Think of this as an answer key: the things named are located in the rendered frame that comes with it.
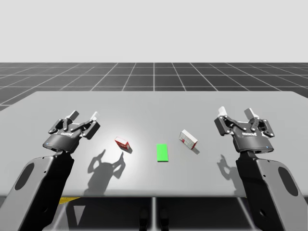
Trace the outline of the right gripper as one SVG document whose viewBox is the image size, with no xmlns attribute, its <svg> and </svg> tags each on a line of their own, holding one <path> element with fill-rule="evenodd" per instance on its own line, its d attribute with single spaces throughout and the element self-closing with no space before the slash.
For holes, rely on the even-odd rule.
<svg viewBox="0 0 308 231">
<path fill-rule="evenodd" d="M 231 119 L 226 112 L 224 106 L 218 109 L 218 116 L 214 123 L 221 136 L 232 134 L 233 144 L 238 153 L 252 151 L 254 153 L 269 153 L 273 152 L 274 148 L 271 145 L 269 138 L 275 137 L 275 134 L 266 119 L 261 119 L 253 112 L 251 108 L 244 111 L 248 125 L 245 125 L 246 130 L 242 130 L 241 125 Z"/>
</svg>

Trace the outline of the green pad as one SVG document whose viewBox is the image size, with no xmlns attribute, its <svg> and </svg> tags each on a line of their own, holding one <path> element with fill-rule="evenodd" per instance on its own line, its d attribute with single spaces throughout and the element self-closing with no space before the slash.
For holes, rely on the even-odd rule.
<svg viewBox="0 0 308 231">
<path fill-rule="evenodd" d="M 167 144 L 156 145 L 156 159 L 157 162 L 168 162 Z"/>
</svg>

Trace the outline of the red and white carton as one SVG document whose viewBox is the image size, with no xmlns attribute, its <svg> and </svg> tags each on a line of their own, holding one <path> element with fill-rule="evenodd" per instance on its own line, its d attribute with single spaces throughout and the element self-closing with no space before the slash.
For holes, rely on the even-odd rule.
<svg viewBox="0 0 308 231">
<path fill-rule="evenodd" d="M 198 142 L 198 140 L 185 129 L 181 131 L 179 140 L 184 143 L 190 150 L 192 150 Z"/>
</svg>

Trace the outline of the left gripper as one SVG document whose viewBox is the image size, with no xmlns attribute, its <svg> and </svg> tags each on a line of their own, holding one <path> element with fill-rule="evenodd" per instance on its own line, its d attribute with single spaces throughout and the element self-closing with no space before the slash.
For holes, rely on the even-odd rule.
<svg viewBox="0 0 308 231">
<path fill-rule="evenodd" d="M 99 113 L 95 112 L 90 120 L 81 124 L 73 123 L 78 116 L 79 112 L 74 110 L 64 119 L 58 119 L 48 131 L 50 136 L 43 143 L 43 147 L 54 152 L 66 151 L 73 153 L 78 147 L 81 138 L 92 139 L 100 128 L 100 124 L 97 122 Z"/>
</svg>

